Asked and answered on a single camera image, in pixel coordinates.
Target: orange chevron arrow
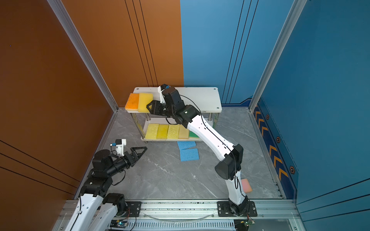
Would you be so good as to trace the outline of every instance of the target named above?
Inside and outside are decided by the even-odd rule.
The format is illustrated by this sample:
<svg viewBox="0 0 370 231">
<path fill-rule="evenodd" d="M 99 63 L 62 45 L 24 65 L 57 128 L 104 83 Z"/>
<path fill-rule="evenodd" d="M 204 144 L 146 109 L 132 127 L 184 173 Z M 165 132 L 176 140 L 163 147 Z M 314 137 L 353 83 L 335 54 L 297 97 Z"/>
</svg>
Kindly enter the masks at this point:
<svg viewBox="0 0 370 231">
<path fill-rule="evenodd" d="M 271 146 L 271 145 L 270 145 L 270 156 L 271 156 L 271 149 L 273 149 L 273 150 L 277 151 L 277 149 L 276 149 L 274 146 Z"/>
<path fill-rule="evenodd" d="M 261 126 L 260 126 L 260 125 L 261 125 L 261 121 L 262 121 L 262 122 L 265 122 L 263 119 L 258 119 L 258 127 L 259 127 L 259 128 L 261 127 Z"/>
<path fill-rule="evenodd" d="M 282 173 L 283 173 L 284 175 L 286 175 L 286 177 L 289 177 L 289 176 L 288 176 L 288 174 L 287 174 L 284 170 L 282 170 L 282 169 L 280 169 L 280 168 L 279 168 L 279 179 L 280 179 L 280 180 L 281 180 L 281 174 L 282 174 Z"/>
<path fill-rule="evenodd" d="M 256 120 L 257 120 L 257 114 L 261 114 L 260 112 L 256 112 Z"/>
<path fill-rule="evenodd" d="M 281 161 L 281 159 L 277 158 L 276 156 L 274 156 L 274 166 L 276 167 L 276 161 L 279 161 L 280 163 L 283 163 Z"/>
<path fill-rule="evenodd" d="M 266 127 L 262 126 L 262 137 L 263 137 L 263 130 L 268 131 L 268 129 Z"/>
</svg>

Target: brown wall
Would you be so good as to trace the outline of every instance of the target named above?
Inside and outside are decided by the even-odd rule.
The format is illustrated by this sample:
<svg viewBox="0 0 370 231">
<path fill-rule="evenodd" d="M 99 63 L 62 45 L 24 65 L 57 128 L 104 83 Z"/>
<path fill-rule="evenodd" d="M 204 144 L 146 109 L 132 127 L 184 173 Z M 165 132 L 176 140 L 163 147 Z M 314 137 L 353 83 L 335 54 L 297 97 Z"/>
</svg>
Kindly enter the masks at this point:
<svg viewBox="0 0 370 231">
<path fill-rule="evenodd" d="M 46 0 L 3 1 L 0 31 L 0 230 L 50 230 L 112 110 Z"/>
<path fill-rule="evenodd" d="M 62 0 L 119 106 L 137 86 L 184 85 L 180 0 Z"/>
</svg>

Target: dark blue wall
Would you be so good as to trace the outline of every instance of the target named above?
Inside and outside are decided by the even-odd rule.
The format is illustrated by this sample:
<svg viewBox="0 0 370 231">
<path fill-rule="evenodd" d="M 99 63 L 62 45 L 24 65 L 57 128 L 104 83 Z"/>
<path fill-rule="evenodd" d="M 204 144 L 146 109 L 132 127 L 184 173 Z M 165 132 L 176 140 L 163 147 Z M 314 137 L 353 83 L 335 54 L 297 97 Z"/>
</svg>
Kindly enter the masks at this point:
<svg viewBox="0 0 370 231">
<path fill-rule="evenodd" d="M 370 209 L 370 180 L 358 183 L 370 178 L 369 3 L 308 0 L 262 95 L 299 172 L 309 231 L 364 227 L 357 211 Z"/>
<path fill-rule="evenodd" d="M 293 0 L 180 3 L 184 85 L 216 86 L 222 103 L 252 96 Z"/>
</svg>

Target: shelf leg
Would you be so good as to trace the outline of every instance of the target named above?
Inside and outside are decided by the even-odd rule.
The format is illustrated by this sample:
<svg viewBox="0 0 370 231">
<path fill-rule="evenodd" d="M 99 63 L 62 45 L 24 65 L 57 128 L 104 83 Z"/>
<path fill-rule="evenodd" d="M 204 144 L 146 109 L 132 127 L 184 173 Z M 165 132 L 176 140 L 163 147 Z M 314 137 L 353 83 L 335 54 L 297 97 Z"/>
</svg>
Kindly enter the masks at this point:
<svg viewBox="0 0 370 231">
<path fill-rule="evenodd" d="M 208 121 L 212 121 L 212 113 L 209 113 Z"/>
<path fill-rule="evenodd" d="M 141 124 L 139 123 L 139 120 L 138 120 L 138 117 L 136 116 L 136 113 L 130 113 L 130 114 L 131 114 L 132 119 L 134 120 L 134 123 L 135 123 L 136 127 L 139 130 L 141 138 L 145 139 L 144 130 L 142 129 Z"/>
<path fill-rule="evenodd" d="M 149 113 L 145 113 L 145 116 L 147 117 L 147 121 L 150 121 Z"/>
<path fill-rule="evenodd" d="M 216 124 L 217 124 L 217 121 L 218 121 L 218 116 L 220 115 L 220 113 L 215 113 L 215 118 L 213 119 L 213 125 L 212 127 L 215 128 L 216 127 Z"/>
</svg>

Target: lower shelf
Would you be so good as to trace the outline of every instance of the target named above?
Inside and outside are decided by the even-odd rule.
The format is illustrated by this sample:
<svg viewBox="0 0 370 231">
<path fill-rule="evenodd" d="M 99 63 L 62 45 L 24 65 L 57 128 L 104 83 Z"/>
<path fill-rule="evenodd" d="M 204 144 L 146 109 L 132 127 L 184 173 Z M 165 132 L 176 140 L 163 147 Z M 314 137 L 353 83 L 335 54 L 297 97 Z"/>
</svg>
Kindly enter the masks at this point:
<svg viewBox="0 0 370 231">
<path fill-rule="evenodd" d="M 173 118 L 167 118 L 168 121 L 172 124 L 175 124 L 175 120 Z M 207 121 L 209 123 L 209 125 L 213 125 L 213 121 Z M 151 118 L 149 121 L 145 121 L 145 125 L 144 125 L 144 133 L 147 133 L 147 129 L 148 129 L 148 125 L 150 123 L 159 123 L 159 124 L 168 124 L 167 121 L 166 121 L 166 118 L 165 117 L 154 117 L 154 118 Z M 202 141 L 202 139 L 200 138 L 189 138 L 189 139 L 153 139 L 153 140 L 148 140 L 148 139 L 143 139 L 141 138 L 142 141 Z"/>
</svg>

